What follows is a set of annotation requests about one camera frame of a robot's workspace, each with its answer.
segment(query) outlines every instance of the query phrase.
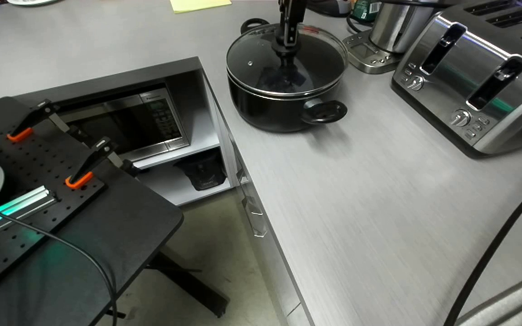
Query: clamp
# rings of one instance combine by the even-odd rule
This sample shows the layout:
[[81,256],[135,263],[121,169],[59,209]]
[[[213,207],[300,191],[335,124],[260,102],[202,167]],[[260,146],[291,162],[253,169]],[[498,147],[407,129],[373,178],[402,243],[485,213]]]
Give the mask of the clamp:
[[113,146],[108,138],[101,138],[94,147],[92,153],[83,160],[83,164],[79,166],[79,169],[65,178],[65,187],[70,191],[79,191],[84,185],[88,185],[94,180],[94,173],[92,169],[95,166],[99,166],[103,160],[108,160],[115,169],[121,169],[128,175],[135,175],[137,169],[128,162],[128,160],[121,160],[115,153],[113,153]]
[[34,111],[30,111],[8,135],[7,140],[10,144],[21,144],[26,138],[32,137],[32,128],[50,120],[61,133],[74,137],[79,140],[79,131],[68,128],[59,117],[57,117],[59,108],[50,104],[48,100],[43,100],[41,104],[36,106]]

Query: microwave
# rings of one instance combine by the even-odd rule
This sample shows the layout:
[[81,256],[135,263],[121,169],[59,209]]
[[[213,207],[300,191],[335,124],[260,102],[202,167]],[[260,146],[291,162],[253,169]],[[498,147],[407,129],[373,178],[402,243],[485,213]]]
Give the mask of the microwave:
[[166,88],[88,104],[59,117],[88,147],[108,138],[115,153],[132,164],[188,147]]

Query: gray countertop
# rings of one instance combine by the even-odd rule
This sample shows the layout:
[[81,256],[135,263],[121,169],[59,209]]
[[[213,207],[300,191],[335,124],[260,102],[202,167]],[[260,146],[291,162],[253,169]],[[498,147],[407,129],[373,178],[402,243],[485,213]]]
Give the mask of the gray countertop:
[[[347,70],[347,117],[311,133],[258,133],[235,113],[224,53],[275,3],[173,15],[166,0],[0,8],[0,97],[199,57],[318,326],[440,325],[505,216],[522,202],[522,151],[474,162],[389,91]],[[344,39],[342,21],[306,15]],[[522,222],[469,307],[522,280]]]

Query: kettle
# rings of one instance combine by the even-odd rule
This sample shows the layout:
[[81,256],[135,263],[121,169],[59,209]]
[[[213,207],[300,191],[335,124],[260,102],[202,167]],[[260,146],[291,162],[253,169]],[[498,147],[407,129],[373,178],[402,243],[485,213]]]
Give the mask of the kettle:
[[445,0],[380,3],[373,28],[344,41],[347,62],[367,75],[393,71],[431,17],[449,6]]

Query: black cable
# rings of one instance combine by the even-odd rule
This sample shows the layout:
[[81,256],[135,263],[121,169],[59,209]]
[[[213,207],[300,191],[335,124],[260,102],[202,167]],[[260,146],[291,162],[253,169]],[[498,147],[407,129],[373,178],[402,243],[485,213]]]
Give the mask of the black cable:
[[454,326],[465,300],[469,298],[469,294],[472,292],[478,278],[481,276],[483,269],[487,267],[487,263],[492,260],[494,252],[498,251],[500,243],[503,242],[503,238],[509,234],[509,231],[512,229],[512,225],[516,224],[516,220],[522,216],[522,202],[519,205],[512,211],[512,214],[507,218],[507,222],[501,225],[501,229],[498,231],[498,234],[494,236],[494,240],[490,242],[490,245],[485,249],[485,252],[481,254],[480,262],[476,263],[474,271],[471,272],[471,276],[467,278],[467,281],[463,283],[456,301],[452,303],[443,326]]
[[52,234],[48,234],[48,233],[41,231],[41,229],[36,229],[36,227],[32,227],[32,225],[26,225],[26,224],[23,224],[23,222],[17,222],[17,220],[14,220],[12,216],[1,216],[1,214],[0,214],[0,218],[3,218],[3,222],[10,222],[10,224],[14,224],[14,225],[19,225],[19,227],[23,227],[23,229],[28,229],[28,231],[36,233],[36,234],[43,234],[45,238],[48,238],[48,240],[52,240],[52,242],[57,242],[57,243],[72,249],[75,254],[79,254],[79,256],[84,258],[88,263],[92,263],[92,267],[101,274],[101,278],[103,278],[103,281],[104,281],[104,287],[106,287],[106,291],[108,291],[108,296],[110,296],[112,326],[117,325],[115,283],[110,280],[108,272],[99,265],[99,262],[95,262],[90,254],[86,254],[86,252],[84,252],[83,249],[79,249],[77,245],[68,243],[68,242],[65,242],[65,240],[61,240],[61,238],[57,238],[57,236],[52,236]]
[[351,32],[362,33],[362,32],[353,24],[353,22],[356,22],[355,17],[347,15],[347,17],[345,17],[345,22],[347,22],[347,28],[349,28]]

